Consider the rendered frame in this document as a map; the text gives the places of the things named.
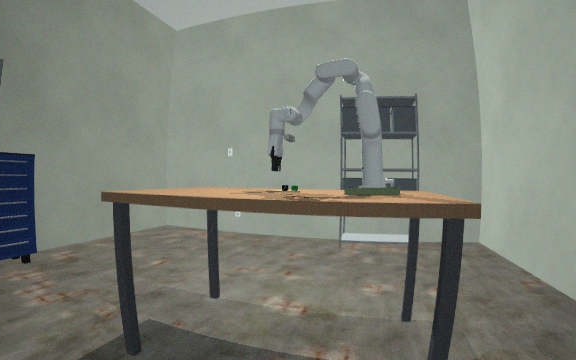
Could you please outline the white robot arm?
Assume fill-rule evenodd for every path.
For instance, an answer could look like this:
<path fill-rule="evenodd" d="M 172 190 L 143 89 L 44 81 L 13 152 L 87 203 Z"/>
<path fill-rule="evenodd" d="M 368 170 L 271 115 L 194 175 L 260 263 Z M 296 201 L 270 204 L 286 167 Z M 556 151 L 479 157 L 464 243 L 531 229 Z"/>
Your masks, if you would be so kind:
<path fill-rule="evenodd" d="M 316 67 L 315 74 L 316 77 L 304 89 L 303 100 L 297 108 L 302 115 L 293 107 L 271 110 L 269 135 L 282 135 L 284 140 L 295 142 L 294 136 L 285 134 L 285 122 L 300 125 L 336 77 L 342 76 L 345 82 L 355 87 L 356 92 L 362 148 L 362 186 L 359 188 L 387 188 L 385 184 L 393 184 L 393 179 L 383 178 L 381 121 L 370 78 L 358 71 L 357 64 L 351 59 L 321 63 Z"/>

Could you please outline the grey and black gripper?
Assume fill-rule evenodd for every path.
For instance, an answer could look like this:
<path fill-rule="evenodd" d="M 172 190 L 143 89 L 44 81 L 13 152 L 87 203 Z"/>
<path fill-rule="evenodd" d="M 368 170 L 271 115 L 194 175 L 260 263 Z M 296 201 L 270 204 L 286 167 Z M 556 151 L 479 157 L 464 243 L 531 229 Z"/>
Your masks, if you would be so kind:
<path fill-rule="evenodd" d="M 271 135 L 269 137 L 268 155 L 272 159 L 272 171 L 278 171 L 278 166 L 280 167 L 279 171 L 281 171 L 281 159 L 284 154 L 283 138 L 284 136 L 282 135 Z"/>

